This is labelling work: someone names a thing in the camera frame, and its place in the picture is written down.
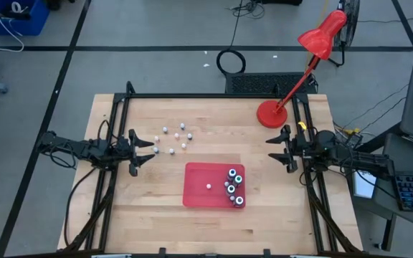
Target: red tray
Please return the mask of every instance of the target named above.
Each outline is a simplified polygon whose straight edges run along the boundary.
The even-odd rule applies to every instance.
[[[235,196],[245,198],[245,167],[240,164],[187,163],[184,174],[183,205],[187,207],[234,208],[233,202],[226,195],[224,182],[229,169],[235,169],[243,177],[243,183],[235,190]]]

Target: blue bin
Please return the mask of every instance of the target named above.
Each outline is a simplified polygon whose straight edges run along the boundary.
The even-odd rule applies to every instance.
[[[15,0],[0,0],[0,11],[5,9],[7,6],[11,6],[12,2]],[[31,7],[31,19],[30,20],[18,20],[12,19],[11,24],[9,24],[10,19],[1,18],[4,26],[11,30],[14,35],[17,35],[14,31],[22,35],[37,36],[41,33],[44,24],[46,23],[47,17],[49,16],[49,9],[46,7],[43,0],[16,0],[21,6]],[[9,33],[0,24],[0,35],[9,35]]]

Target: wooden table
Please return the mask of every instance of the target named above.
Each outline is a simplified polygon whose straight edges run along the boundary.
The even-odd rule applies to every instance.
[[[99,124],[109,118],[112,100],[113,95],[95,96],[86,139],[96,138]],[[309,100],[314,126],[333,130],[326,96],[309,95]],[[281,163],[267,156],[282,153],[284,144],[265,143],[280,131],[265,128],[257,121],[255,113],[262,101],[131,99],[125,131],[134,128],[140,139],[149,141],[158,135],[161,141],[156,145],[161,153],[139,169],[138,177],[130,176],[127,163],[119,166],[106,252],[157,253],[165,247],[170,254],[261,254],[263,249],[270,249],[272,254],[315,254],[307,192],[298,181],[301,169],[286,173]],[[293,109],[286,106],[294,132]],[[186,124],[185,131],[179,129],[180,123]],[[163,126],[168,127],[167,135],[162,133]],[[180,133],[181,140],[176,140],[174,133]],[[194,136],[190,142],[186,140],[187,133]],[[187,143],[186,150],[181,149],[181,143]],[[169,148],[174,148],[176,155],[168,154]],[[152,152],[151,148],[138,150],[140,154]],[[246,207],[223,210],[183,206],[184,167],[188,162],[245,166]],[[80,162],[75,183],[89,170],[88,163]],[[97,177],[95,172],[85,180],[72,198],[70,241],[90,217]],[[362,249],[345,178],[326,172],[325,181],[334,221]],[[328,249],[326,224],[321,217],[320,222],[324,247]],[[101,221],[95,231],[95,247],[100,229]],[[59,248],[64,245],[61,237]]]

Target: lamp shade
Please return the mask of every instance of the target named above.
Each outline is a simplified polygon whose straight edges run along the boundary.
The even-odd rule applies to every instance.
[[[309,52],[327,60],[333,48],[333,38],[346,23],[347,16],[343,11],[331,12],[323,23],[298,37],[298,41]]]

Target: fan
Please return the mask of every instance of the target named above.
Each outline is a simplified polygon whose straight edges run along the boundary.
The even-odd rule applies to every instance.
[[[342,51],[342,63],[329,59],[330,62],[337,67],[342,66],[345,63],[345,48],[350,47],[355,36],[356,24],[358,23],[359,16],[359,3],[360,0],[340,0],[337,10],[345,12],[347,16],[347,22],[343,28],[334,37],[334,46],[338,47]]]

